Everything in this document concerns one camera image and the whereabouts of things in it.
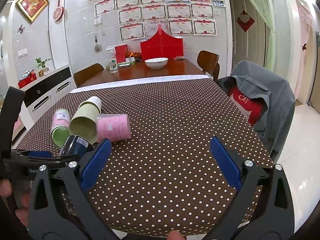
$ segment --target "green curtain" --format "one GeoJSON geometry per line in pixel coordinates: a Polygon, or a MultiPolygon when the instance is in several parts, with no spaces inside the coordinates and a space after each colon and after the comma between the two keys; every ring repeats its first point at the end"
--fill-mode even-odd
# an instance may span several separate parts
{"type": "Polygon", "coordinates": [[[265,68],[274,71],[275,66],[275,26],[272,0],[249,0],[263,21],[270,29],[270,38],[268,45],[268,56],[265,68]]]}

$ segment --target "black drawer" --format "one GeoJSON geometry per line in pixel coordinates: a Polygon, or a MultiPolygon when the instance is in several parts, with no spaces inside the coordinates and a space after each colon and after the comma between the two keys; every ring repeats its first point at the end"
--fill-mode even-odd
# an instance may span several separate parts
{"type": "Polygon", "coordinates": [[[43,96],[49,90],[53,89],[55,86],[59,85],[61,82],[70,77],[70,69],[67,67],[29,88],[26,91],[26,96],[23,100],[26,104],[26,107],[30,106],[34,101],[43,96]]]}

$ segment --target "bottle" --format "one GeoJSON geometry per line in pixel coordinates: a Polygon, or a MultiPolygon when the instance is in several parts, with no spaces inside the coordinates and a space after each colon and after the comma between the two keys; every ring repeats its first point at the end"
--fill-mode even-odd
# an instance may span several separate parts
{"type": "Polygon", "coordinates": [[[111,73],[118,72],[118,63],[116,59],[115,46],[109,46],[106,49],[109,52],[109,68],[111,73]]]}

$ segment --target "drawer handle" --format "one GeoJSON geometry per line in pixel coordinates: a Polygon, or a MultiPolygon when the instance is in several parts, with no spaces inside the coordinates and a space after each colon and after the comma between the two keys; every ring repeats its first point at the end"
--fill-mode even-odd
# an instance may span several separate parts
{"type": "Polygon", "coordinates": [[[67,87],[68,85],[70,85],[70,84],[71,84],[70,81],[67,82],[67,83],[65,83],[64,85],[62,85],[61,87],[59,87],[59,88],[57,89],[56,93],[60,92],[62,89],[66,88],[66,87],[67,87]]]}
{"type": "Polygon", "coordinates": [[[45,97],[43,100],[40,101],[39,104],[35,105],[34,109],[32,110],[32,112],[36,111],[37,109],[39,109],[46,101],[48,101],[51,98],[51,96],[49,97],[45,97]]]}

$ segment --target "wooden chair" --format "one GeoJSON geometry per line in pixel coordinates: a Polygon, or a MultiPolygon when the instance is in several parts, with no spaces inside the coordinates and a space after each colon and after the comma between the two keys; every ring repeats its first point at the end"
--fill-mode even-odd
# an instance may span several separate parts
{"type": "Polygon", "coordinates": [[[201,50],[198,55],[197,63],[199,67],[202,68],[203,73],[208,72],[211,76],[213,76],[213,80],[216,81],[220,71],[218,60],[219,55],[201,50]]]}
{"type": "Polygon", "coordinates": [[[103,70],[103,66],[101,66],[99,63],[96,63],[88,68],[85,68],[85,69],[75,73],[73,75],[73,78],[75,80],[77,87],[82,85],[88,79],[94,77],[96,74],[98,74],[102,70],[103,70]]]}

